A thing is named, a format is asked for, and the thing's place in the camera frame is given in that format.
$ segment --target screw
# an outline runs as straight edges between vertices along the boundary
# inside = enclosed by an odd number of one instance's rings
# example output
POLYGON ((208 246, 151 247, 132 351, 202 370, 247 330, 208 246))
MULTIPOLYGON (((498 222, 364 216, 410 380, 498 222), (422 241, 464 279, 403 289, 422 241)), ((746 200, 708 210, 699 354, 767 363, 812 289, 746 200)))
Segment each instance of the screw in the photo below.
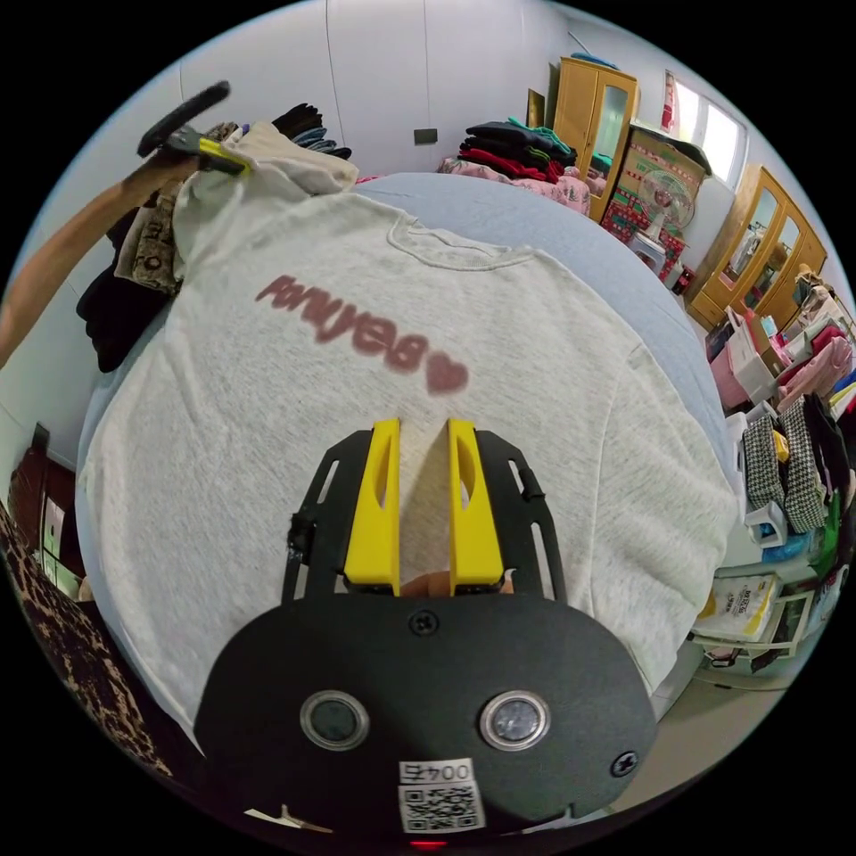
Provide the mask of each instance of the screw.
POLYGON ((622 776, 627 776, 628 773, 632 773, 638 763, 639 756, 635 752, 625 752, 613 761, 611 772, 616 778, 621 778, 622 776))
POLYGON ((431 636, 440 626, 440 619, 427 609, 421 609, 410 616, 410 629, 417 636, 431 636))

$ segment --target red heart print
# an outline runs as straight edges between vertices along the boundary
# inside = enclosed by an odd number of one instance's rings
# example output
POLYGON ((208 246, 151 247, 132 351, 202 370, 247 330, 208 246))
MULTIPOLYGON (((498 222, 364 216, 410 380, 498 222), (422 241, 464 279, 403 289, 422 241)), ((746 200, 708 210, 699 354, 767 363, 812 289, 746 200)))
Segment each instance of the red heart print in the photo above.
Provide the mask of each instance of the red heart print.
POLYGON ((428 357, 426 368, 428 392, 431 395, 449 395, 464 389, 470 373, 466 366, 456 363, 449 354, 438 351, 428 357))

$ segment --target wooden wardrobe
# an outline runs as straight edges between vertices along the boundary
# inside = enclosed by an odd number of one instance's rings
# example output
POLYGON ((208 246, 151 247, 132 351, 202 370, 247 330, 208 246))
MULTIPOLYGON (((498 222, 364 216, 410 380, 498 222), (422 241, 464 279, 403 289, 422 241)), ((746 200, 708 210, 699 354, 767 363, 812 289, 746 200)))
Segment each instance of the wooden wardrobe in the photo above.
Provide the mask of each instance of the wooden wardrobe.
POLYGON ((799 312, 794 278, 801 264, 819 273, 827 251, 778 181, 747 166, 720 233, 685 298, 689 315, 712 330, 731 307, 771 316, 786 330, 799 312))
POLYGON ((603 190, 591 192, 589 216, 598 223, 621 172, 630 120, 638 103, 639 87, 629 74, 596 62, 562 58, 553 130, 576 150, 576 167, 583 180, 589 169, 604 174, 603 190), (602 169, 604 158, 612 160, 607 170, 602 169))

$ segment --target window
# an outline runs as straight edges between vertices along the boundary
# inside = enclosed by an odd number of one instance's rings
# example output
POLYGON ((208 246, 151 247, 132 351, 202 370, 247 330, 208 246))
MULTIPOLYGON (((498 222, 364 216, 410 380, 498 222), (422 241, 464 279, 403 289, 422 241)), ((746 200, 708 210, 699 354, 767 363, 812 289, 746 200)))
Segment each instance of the window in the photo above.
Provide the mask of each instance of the window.
POLYGON ((671 127, 665 130, 686 143, 699 146, 711 164, 713 175, 732 190, 743 172, 746 129, 704 95, 694 92, 666 72, 666 107, 671 127))

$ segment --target white sweatshirt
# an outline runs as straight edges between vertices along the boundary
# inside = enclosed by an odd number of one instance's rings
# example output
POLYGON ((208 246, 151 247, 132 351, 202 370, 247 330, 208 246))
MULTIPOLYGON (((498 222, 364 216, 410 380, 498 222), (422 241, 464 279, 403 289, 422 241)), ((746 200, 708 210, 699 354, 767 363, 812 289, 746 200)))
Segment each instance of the white sweatshirt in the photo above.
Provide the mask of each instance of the white sweatshirt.
POLYGON ((103 574, 141 676, 191 733, 219 652, 279 602, 290 516, 325 451, 375 421, 401 420, 402 581, 448 568, 455 417, 523 451, 570 605, 652 691, 737 510, 649 351, 546 254, 351 193, 296 202, 292 169, 271 158, 185 186, 182 292, 89 450, 103 574))

